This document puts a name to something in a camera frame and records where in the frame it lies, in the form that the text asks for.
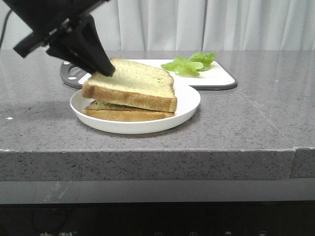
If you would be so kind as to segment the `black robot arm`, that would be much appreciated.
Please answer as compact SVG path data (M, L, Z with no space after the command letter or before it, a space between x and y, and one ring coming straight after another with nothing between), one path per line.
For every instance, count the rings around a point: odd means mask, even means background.
M89 72L112 76L115 67L98 37L91 11L102 0L6 0L5 4L32 32L15 47L25 58L40 46L46 53Z

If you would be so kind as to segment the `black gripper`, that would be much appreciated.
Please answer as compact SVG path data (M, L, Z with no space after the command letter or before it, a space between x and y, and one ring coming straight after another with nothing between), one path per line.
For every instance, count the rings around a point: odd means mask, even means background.
M115 67L98 37L94 18L87 12L16 12L32 32L14 50L23 58L40 46L46 53L83 70L113 76Z

